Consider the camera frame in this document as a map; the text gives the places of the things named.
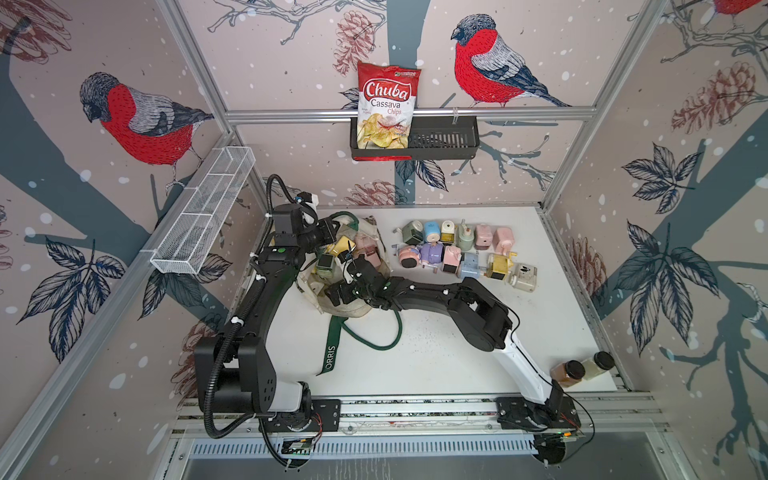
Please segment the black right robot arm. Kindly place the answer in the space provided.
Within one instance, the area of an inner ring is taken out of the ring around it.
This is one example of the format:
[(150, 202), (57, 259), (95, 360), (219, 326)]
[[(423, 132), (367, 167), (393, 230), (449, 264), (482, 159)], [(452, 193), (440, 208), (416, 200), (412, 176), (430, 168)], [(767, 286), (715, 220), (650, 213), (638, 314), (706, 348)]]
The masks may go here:
[(518, 314), (478, 280), (432, 284), (386, 277), (360, 258), (346, 264), (342, 279), (326, 287), (324, 295), (335, 307), (361, 300), (396, 313), (417, 310), (450, 317), (466, 342), (492, 354), (519, 389), (496, 400), (502, 428), (543, 433), (581, 427), (575, 400), (529, 357), (519, 340)]

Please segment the purple sharpener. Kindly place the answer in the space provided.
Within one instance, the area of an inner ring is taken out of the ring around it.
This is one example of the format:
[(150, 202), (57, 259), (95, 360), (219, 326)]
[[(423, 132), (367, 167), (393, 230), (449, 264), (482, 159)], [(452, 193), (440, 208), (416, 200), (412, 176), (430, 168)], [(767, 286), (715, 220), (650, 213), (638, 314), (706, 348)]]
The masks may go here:
[(439, 242), (424, 243), (419, 248), (420, 261), (424, 268), (431, 268), (437, 272), (442, 263), (444, 255), (444, 245)]

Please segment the pink square sharpener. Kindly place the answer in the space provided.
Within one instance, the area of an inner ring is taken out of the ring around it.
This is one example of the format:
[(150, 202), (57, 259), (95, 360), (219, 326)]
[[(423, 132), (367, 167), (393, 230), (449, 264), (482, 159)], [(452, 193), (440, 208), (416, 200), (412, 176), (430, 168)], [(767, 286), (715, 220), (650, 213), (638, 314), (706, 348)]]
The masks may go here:
[(494, 253), (502, 256), (508, 256), (515, 244), (515, 237), (509, 227), (498, 227), (493, 236), (492, 245)]

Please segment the yellow black square sharpener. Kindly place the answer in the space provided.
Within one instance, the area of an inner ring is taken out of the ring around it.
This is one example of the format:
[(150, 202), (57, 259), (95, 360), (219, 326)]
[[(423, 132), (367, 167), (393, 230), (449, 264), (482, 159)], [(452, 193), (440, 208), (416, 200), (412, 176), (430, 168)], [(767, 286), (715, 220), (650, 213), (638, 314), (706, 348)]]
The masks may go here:
[(517, 254), (515, 252), (506, 255), (496, 253), (489, 254), (485, 276), (493, 280), (506, 280), (514, 268), (514, 259), (516, 256)]

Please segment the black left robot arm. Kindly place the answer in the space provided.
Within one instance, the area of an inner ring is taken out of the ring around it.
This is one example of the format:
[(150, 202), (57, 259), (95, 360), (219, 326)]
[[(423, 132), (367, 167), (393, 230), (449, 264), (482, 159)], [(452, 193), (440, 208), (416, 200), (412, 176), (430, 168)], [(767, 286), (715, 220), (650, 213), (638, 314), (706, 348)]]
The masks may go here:
[(206, 434), (213, 439), (252, 418), (286, 413), (303, 426), (313, 417), (309, 386), (278, 379), (267, 337), (307, 256), (334, 241), (339, 223), (318, 217), (312, 194), (290, 193), (277, 174), (268, 177), (266, 189), (274, 184), (287, 202), (275, 205), (267, 199), (266, 233), (250, 260), (254, 281), (222, 332), (200, 340), (194, 349), (198, 401)]

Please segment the canvas tote bag green handles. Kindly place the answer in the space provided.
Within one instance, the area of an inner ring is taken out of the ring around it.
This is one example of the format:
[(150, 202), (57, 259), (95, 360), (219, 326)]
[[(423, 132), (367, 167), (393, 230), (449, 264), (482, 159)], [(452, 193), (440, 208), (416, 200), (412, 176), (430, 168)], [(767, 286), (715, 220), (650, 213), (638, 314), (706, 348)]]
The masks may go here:
[[(341, 211), (335, 213), (333, 219), (340, 223), (336, 241), (342, 235), (346, 235), (354, 241), (355, 236), (359, 232), (374, 237), (378, 244), (376, 253), (381, 259), (381, 265), (377, 269), (385, 275), (391, 275), (392, 270), (387, 260), (386, 248), (375, 217), (358, 217), (351, 212)], [(320, 313), (329, 314), (331, 316), (326, 335), (326, 344), (320, 370), (321, 374), (329, 373), (334, 369), (342, 333), (347, 333), (360, 344), (379, 352), (385, 352), (396, 347), (400, 343), (403, 334), (402, 317), (400, 314), (396, 314), (397, 333), (394, 339), (385, 345), (376, 344), (359, 335), (347, 324), (347, 322), (352, 319), (359, 319), (366, 316), (373, 310), (371, 306), (365, 304), (362, 300), (356, 300), (351, 305), (341, 305), (339, 307), (334, 307), (331, 304), (330, 300), (325, 296), (326, 288), (342, 279), (342, 268), (346, 262), (358, 257), (365, 258), (366, 255), (364, 252), (356, 251), (354, 249), (352, 253), (344, 252), (339, 257), (334, 256), (336, 258), (336, 267), (333, 279), (330, 280), (318, 277), (315, 272), (317, 259), (321, 254), (329, 254), (328, 250), (332, 245), (333, 244), (326, 245), (316, 250), (309, 251), (308, 262), (301, 268), (296, 280), (296, 287), (305, 299), (308, 300)]]

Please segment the grey blue sharpener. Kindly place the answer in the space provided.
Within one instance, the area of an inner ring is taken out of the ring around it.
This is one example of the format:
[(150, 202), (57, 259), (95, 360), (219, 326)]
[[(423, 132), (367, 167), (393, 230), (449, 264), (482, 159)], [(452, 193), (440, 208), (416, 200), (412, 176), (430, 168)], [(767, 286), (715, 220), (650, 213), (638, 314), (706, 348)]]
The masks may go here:
[(479, 255), (474, 252), (464, 252), (461, 257), (457, 275), (460, 279), (480, 278), (483, 275), (483, 271), (480, 268)]

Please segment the pale green sharpener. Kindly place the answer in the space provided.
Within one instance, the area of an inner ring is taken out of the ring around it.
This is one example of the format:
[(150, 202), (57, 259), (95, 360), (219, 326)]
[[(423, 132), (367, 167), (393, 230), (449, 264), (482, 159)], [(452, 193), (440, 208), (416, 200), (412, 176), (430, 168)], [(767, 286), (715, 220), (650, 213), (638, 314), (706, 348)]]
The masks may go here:
[(474, 248), (475, 235), (471, 225), (462, 221), (456, 230), (455, 245), (462, 251), (468, 252)]

